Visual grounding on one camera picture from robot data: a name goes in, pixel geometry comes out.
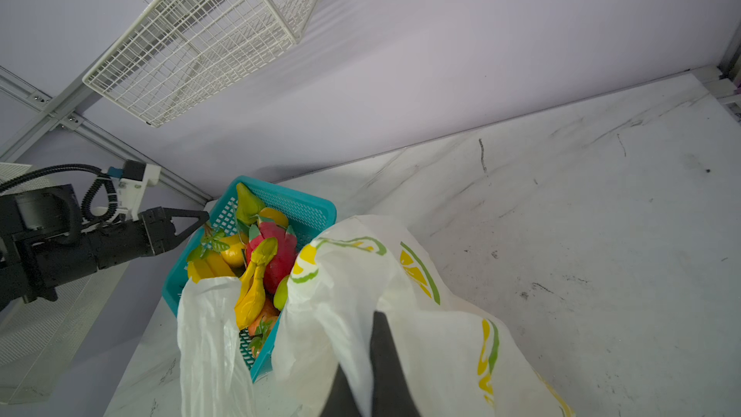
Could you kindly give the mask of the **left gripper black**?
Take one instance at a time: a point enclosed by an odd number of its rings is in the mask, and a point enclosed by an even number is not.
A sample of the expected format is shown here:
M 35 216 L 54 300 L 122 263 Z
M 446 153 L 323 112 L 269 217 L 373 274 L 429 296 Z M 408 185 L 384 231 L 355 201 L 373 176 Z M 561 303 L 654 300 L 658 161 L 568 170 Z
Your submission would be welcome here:
M 1 307 L 20 298 L 56 301 L 58 287 L 176 249 L 208 220 L 205 210 L 157 207 L 86 232 L 69 185 L 3 195 Z

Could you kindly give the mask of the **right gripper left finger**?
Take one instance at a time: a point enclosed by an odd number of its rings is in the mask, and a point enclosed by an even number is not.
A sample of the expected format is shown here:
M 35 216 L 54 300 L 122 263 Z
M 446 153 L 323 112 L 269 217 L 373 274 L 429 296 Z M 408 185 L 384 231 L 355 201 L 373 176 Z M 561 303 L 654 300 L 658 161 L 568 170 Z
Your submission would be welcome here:
M 320 417 L 361 417 L 349 382 L 341 366 L 337 368 Z

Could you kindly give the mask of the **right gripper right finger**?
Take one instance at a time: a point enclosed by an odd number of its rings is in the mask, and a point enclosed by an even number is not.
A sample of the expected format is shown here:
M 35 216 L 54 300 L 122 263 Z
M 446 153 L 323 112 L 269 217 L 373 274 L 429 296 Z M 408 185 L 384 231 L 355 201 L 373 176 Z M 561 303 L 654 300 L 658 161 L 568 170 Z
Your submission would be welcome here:
M 401 368 L 391 327 L 386 315 L 379 311 L 374 312 L 370 362 L 374 374 L 372 416 L 420 417 Z

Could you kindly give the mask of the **white lemon print plastic bag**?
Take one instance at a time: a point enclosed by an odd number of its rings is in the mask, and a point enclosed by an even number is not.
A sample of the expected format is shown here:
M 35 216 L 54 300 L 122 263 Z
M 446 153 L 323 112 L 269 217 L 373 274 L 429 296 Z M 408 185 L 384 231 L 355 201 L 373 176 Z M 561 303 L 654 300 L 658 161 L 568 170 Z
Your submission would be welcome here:
M 454 295 L 395 219 L 347 218 L 311 241 L 295 268 L 270 357 L 277 387 L 302 415 L 320 416 L 341 366 L 361 416 L 372 416 L 376 311 L 421 416 L 571 415 L 507 326 Z

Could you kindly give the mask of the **yellow fake banana bunch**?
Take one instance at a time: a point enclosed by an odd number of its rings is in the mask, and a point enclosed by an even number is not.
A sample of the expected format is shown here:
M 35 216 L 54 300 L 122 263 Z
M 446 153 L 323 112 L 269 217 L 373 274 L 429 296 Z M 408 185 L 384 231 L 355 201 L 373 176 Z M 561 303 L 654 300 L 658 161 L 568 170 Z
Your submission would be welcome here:
M 262 316 L 267 301 L 264 276 L 268 264 L 277 254 L 278 239 L 275 237 L 264 239 L 252 251 L 248 266 L 239 277 L 239 300 L 235 305 L 235 321 L 239 330 L 249 329 Z M 186 271 L 194 283 L 217 277 L 237 277 L 222 256 L 202 246 L 188 255 Z

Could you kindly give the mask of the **pink fake dragon fruit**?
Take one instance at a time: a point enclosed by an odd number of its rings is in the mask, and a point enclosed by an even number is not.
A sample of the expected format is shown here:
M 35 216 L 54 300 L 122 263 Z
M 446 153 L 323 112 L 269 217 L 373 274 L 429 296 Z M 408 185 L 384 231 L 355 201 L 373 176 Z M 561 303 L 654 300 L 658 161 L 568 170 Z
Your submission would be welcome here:
M 264 272 L 264 287 L 270 295 L 274 295 L 281 280 L 293 270 L 297 256 L 297 237 L 293 227 L 283 229 L 273 223 L 253 224 L 247 233 L 248 242 L 245 247 L 245 258 L 250 262 L 251 255 L 259 244 L 272 237 L 277 239 L 277 254 Z

